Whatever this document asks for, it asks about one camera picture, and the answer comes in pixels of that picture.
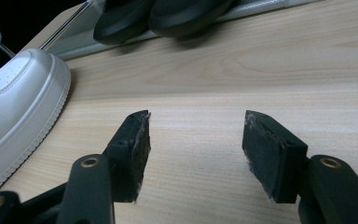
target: wooden table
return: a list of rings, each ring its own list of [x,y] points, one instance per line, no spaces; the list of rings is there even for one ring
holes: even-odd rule
[[[117,223],[299,223],[276,204],[241,149],[246,110],[271,115],[358,174],[358,1],[324,0],[216,24],[188,40],[156,38],[67,62],[58,122],[2,190],[25,201],[101,153],[148,109],[152,151],[137,203]]]

